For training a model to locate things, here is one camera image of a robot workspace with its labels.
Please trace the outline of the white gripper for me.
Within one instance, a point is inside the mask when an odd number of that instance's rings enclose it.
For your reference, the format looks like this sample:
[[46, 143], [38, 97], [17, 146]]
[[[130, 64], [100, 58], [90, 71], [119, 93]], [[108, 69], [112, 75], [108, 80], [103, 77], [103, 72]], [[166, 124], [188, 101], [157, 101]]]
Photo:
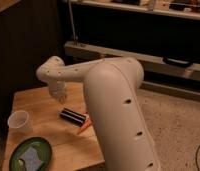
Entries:
[[63, 81], [55, 81], [48, 84], [49, 94], [53, 98], [59, 99], [60, 103], [64, 103], [67, 99], [65, 88], [66, 86]]

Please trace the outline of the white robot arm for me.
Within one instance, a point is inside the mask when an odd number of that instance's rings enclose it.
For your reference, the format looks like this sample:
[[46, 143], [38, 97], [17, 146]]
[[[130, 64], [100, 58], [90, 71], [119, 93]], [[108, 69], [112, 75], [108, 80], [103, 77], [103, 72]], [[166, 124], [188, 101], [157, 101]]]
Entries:
[[81, 82], [108, 171], [161, 171], [152, 136], [136, 96], [144, 71], [133, 57], [65, 65], [53, 56], [36, 71], [50, 95], [61, 101], [67, 82]]

